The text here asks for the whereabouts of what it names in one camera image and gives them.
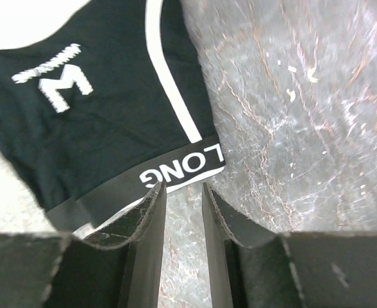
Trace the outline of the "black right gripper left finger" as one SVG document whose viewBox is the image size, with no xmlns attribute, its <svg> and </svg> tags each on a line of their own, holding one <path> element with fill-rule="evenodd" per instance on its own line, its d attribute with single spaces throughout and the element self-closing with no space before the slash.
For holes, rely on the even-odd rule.
<svg viewBox="0 0 377 308">
<path fill-rule="evenodd" d="M 158 183 L 84 239 L 0 233 L 0 307 L 156 307 L 166 199 Z"/>
</svg>

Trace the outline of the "black white trimmed underwear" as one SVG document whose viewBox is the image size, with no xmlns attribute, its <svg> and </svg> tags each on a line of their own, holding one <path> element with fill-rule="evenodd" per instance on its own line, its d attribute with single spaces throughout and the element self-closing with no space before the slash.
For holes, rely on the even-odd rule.
<svg viewBox="0 0 377 308">
<path fill-rule="evenodd" d="M 90 1 L 0 50 L 0 152 L 57 229 L 98 227 L 158 182 L 225 167 L 180 1 Z"/>
</svg>

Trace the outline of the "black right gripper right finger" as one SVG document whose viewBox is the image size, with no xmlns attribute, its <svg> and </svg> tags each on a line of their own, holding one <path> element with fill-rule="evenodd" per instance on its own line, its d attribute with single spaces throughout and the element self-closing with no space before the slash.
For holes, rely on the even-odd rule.
<svg viewBox="0 0 377 308">
<path fill-rule="evenodd" d="M 275 233 L 203 185 L 214 307 L 377 307 L 377 232 Z"/>
</svg>

